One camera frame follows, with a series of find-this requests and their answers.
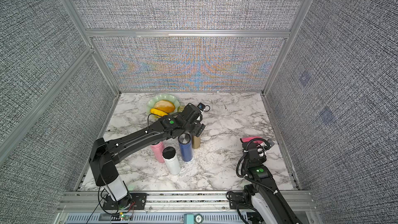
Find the gold gradient thermos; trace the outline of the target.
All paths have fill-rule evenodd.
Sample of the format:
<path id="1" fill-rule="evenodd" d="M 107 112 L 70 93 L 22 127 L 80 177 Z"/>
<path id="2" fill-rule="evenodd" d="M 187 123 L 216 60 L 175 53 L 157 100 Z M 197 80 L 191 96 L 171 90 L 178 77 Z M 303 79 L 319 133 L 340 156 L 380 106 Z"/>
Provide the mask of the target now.
<path id="1" fill-rule="evenodd" d="M 201 146 L 201 138 L 193 136 L 192 137 L 192 148 L 193 149 L 198 149 Z"/>

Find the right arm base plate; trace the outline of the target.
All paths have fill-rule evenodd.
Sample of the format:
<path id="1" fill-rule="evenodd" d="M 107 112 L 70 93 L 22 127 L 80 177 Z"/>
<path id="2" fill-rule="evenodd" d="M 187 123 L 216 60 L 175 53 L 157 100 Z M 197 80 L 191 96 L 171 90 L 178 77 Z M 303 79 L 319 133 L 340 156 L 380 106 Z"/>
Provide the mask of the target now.
<path id="1" fill-rule="evenodd" d="M 252 199 L 255 196 L 257 191 L 228 191 L 226 193 L 226 198 L 229 201 L 230 209 L 236 209 L 237 206 L 244 205 L 243 209 L 255 209 L 256 208 L 252 204 Z"/>

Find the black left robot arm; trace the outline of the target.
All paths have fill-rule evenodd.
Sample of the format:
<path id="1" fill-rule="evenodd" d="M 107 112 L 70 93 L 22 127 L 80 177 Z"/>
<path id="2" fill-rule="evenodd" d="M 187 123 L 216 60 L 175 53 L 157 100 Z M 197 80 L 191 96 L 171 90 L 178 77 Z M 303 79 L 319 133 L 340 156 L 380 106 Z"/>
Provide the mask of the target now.
<path id="1" fill-rule="evenodd" d="M 184 133 L 199 137 L 205 129 L 201 121 L 202 112 L 206 108 L 208 106 L 202 103 L 197 106 L 189 103 L 182 112 L 160 117 L 147 127 L 127 136 L 110 141 L 105 141 L 103 138 L 94 141 L 89 165 L 95 184 L 106 190 L 112 202 L 127 205 L 130 193 L 116 165 L 141 149 L 165 140 L 175 139 Z"/>

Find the pink cloth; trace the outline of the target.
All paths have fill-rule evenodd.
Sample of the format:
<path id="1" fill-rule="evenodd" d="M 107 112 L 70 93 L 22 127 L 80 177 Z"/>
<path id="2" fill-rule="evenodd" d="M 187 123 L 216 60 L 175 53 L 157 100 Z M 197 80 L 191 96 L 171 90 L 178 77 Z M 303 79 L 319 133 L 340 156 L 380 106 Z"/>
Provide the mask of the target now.
<path id="1" fill-rule="evenodd" d="M 254 137 L 248 137 L 248 138 L 241 138 L 240 141 L 242 143 L 248 143 L 251 141 L 254 141 L 254 143 L 256 144 L 262 144 L 264 142 L 264 139 L 258 136 L 254 136 Z"/>

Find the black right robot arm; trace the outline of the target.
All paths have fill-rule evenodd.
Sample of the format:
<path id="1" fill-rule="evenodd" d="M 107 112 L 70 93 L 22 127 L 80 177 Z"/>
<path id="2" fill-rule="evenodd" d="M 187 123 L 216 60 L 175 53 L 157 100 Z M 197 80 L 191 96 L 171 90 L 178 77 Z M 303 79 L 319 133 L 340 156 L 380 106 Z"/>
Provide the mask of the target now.
<path id="1" fill-rule="evenodd" d="M 265 224 L 300 224 L 300 219 L 289 206 L 271 174 L 264 165 L 266 152 L 274 143 L 271 140 L 254 136 L 240 139 L 242 156 L 236 166 L 236 175 L 248 182 L 244 186 L 243 203 L 236 204 L 240 208 L 250 209 L 258 213 Z"/>

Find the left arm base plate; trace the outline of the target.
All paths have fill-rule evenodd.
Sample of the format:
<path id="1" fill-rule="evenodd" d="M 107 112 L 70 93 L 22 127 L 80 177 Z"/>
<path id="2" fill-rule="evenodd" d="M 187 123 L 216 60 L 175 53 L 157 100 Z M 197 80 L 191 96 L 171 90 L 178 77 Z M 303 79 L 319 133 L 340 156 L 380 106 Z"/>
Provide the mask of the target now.
<path id="1" fill-rule="evenodd" d="M 110 196 L 106 196 L 102 207 L 107 211 L 127 211 L 127 210 L 143 210 L 147 201 L 146 193 L 130 193 L 118 202 L 111 199 Z"/>

